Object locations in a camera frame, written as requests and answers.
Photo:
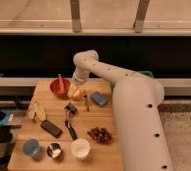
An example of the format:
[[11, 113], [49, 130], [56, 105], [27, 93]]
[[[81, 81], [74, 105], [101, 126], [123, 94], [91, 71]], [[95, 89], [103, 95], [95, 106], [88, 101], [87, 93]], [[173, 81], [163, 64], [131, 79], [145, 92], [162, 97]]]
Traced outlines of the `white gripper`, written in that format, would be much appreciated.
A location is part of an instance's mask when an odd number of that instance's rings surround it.
[[[73, 73], [72, 76], [72, 81], [76, 84], [76, 85], [82, 85], [86, 82], [87, 80], [87, 75], [84, 72], [77, 72], [75, 71]], [[77, 91], [78, 87], [74, 84], [71, 83], [69, 86], [69, 90], [68, 90], [68, 97], [71, 98], [73, 96], [73, 94]]]

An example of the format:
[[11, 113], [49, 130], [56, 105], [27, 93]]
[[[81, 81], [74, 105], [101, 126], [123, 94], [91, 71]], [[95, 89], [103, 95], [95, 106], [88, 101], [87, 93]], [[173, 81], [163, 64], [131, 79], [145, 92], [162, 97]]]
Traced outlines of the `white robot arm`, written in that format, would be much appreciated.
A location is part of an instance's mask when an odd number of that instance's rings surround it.
[[72, 80], [84, 84], [91, 73], [114, 85], [112, 93], [124, 171], [173, 171], [158, 106], [164, 87], [149, 76], [99, 60], [94, 50], [74, 55]]

